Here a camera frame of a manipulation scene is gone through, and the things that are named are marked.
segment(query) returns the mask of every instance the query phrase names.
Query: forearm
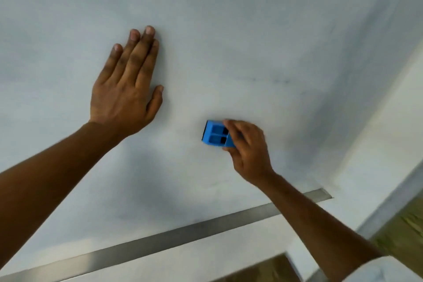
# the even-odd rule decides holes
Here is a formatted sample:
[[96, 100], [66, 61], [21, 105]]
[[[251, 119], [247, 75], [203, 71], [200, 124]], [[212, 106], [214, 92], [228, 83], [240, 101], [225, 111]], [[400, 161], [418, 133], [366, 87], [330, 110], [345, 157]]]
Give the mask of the forearm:
[[0, 174], [0, 268], [118, 142], [105, 127], [88, 123]]
[[332, 282], [382, 254], [367, 240], [273, 174], [258, 185], [276, 205]]

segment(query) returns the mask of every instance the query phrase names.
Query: blue eraser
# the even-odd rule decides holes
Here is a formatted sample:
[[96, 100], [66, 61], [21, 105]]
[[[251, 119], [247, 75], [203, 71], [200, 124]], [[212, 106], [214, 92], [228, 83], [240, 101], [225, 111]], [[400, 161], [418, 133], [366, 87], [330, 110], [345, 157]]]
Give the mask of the blue eraser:
[[207, 145], [235, 147], [228, 129], [221, 121], [217, 120], [207, 121], [202, 141]]

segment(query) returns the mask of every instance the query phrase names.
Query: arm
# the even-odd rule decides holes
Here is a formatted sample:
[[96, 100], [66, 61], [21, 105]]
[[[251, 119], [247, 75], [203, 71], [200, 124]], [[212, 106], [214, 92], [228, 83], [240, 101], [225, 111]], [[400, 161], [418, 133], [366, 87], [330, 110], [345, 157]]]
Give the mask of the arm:
[[344, 280], [361, 265], [383, 256], [273, 171], [261, 129], [243, 121], [224, 123], [236, 145], [225, 148], [235, 170], [272, 200], [332, 282]]
[[91, 117], [73, 135], [0, 174], [0, 269], [84, 175], [125, 137], [149, 124], [163, 86], [149, 101], [159, 44], [154, 28], [133, 29], [113, 50], [93, 87]]

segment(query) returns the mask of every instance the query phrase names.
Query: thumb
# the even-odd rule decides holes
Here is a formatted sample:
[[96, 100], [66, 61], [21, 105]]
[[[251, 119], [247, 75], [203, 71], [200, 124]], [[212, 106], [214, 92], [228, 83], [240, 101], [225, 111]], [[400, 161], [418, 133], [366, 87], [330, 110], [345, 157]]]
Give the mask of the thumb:
[[163, 103], [163, 89], [164, 87], [162, 85], [157, 86], [153, 91], [151, 100], [147, 104], [147, 115], [145, 118], [147, 119], [148, 123], [151, 123], [151, 121], [156, 117], [161, 103]]
[[229, 152], [234, 162], [234, 168], [240, 169], [242, 167], [242, 158], [239, 151], [235, 147], [224, 147], [223, 150]]

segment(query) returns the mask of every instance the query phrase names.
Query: sleeve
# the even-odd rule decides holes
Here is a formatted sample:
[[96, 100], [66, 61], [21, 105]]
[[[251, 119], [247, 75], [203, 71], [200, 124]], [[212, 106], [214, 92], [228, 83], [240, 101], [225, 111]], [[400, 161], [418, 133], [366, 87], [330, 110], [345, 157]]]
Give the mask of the sleeve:
[[397, 259], [387, 256], [363, 264], [343, 282], [423, 282]]

